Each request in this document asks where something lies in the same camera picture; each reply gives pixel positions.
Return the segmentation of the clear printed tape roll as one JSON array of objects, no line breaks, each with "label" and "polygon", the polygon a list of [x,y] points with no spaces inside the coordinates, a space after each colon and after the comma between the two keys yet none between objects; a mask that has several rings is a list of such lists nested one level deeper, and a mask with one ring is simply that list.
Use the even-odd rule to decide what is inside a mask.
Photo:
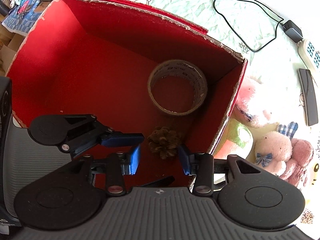
[{"label": "clear printed tape roll", "polygon": [[163,113],[186,116],[195,112],[207,96],[207,80],[194,64],[169,60],[159,64],[148,79],[151,102]]}]

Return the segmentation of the green plush doll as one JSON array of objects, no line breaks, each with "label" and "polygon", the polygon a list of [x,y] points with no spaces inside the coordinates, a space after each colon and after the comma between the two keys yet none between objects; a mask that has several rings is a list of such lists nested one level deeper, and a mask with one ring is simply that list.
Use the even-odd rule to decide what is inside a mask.
[{"label": "green plush doll", "polygon": [[246,159],[253,146],[253,136],[250,130],[236,119],[229,119],[222,137],[214,150],[216,159],[227,159],[230,154],[236,154]]}]

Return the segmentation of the black power adapter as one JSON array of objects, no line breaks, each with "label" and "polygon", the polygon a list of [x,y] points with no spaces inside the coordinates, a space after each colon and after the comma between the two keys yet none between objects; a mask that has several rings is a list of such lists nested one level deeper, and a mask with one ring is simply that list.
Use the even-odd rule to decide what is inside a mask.
[{"label": "black power adapter", "polygon": [[291,38],[292,41],[298,43],[303,39],[303,34],[301,29],[296,26],[295,23],[293,23],[291,20],[286,21],[282,28],[284,30],[284,33]]}]

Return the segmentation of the white power strip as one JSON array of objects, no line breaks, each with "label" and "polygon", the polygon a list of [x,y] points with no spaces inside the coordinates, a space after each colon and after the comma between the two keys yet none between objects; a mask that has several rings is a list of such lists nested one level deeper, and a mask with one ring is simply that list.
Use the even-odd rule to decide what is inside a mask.
[{"label": "white power strip", "polygon": [[319,70],[319,51],[309,40],[298,42],[298,54],[309,69]]}]

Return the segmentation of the black flat remote case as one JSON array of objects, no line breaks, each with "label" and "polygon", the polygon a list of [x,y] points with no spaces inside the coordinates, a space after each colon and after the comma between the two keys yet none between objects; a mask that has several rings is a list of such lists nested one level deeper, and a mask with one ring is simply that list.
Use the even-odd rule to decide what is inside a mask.
[{"label": "black flat remote case", "polygon": [[306,124],[313,126],[318,124],[318,109],[312,75],[310,70],[303,68],[299,68],[298,74],[304,96]]}]

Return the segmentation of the brown pine cone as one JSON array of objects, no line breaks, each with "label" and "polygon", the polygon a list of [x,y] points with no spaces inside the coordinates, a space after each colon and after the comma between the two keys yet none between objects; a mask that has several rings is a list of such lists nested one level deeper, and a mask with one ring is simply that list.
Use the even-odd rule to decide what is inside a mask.
[{"label": "brown pine cone", "polygon": [[147,138],[151,153],[161,159],[173,158],[178,154],[181,136],[169,127],[156,127]]}]

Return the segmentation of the pink plush bunny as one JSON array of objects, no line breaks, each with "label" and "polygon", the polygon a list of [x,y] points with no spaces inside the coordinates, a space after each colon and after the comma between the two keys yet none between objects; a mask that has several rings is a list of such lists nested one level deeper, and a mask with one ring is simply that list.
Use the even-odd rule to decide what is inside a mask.
[{"label": "pink plush bunny", "polygon": [[254,164],[275,176],[283,175],[292,155],[292,139],[297,129],[298,124],[290,122],[288,125],[278,125],[276,131],[263,135],[255,143]]}]

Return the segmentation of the green cartoon bed sheet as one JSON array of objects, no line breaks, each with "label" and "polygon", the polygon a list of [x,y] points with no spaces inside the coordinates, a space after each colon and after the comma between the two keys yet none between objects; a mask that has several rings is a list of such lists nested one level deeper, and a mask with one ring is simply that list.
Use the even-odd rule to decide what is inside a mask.
[{"label": "green cartoon bed sheet", "polygon": [[[128,0],[165,10],[204,27],[208,35],[248,61],[244,79],[253,78],[265,85],[272,96],[272,121],[253,128],[246,126],[253,136],[248,155],[255,162],[255,143],[278,125],[296,122],[293,138],[303,139],[313,147],[313,159],[307,168],[308,180],[301,189],[307,207],[319,211],[319,120],[308,126],[299,68],[307,69],[298,54],[298,43],[282,28],[288,21],[283,16],[288,9],[296,16],[304,15],[299,0]],[[236,119],[234,110],[231,118]]]}]

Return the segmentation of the dark pink plush bear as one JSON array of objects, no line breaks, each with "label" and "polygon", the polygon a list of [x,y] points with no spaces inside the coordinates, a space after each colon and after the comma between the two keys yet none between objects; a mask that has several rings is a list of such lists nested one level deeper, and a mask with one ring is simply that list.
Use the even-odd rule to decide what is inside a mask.
[{"label": "dark pink plush bear", "polygon": [[293,138],[291,144],[291,158],[286,162],[286,170],[280,178],[301,190],[307,183],[307,168],[313,159],[314,151],[310,142],[303,139]]}]

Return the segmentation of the pink white plush toy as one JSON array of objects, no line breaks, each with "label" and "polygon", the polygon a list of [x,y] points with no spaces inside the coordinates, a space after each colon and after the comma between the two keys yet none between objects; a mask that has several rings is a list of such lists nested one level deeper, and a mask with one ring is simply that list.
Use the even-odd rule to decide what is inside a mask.
[{"label": "pink white plush toy", "polygon": [[272,96],[253,78],[244,79],[234,105],[236,119],[246,126],[261,128],[272,121]]}]

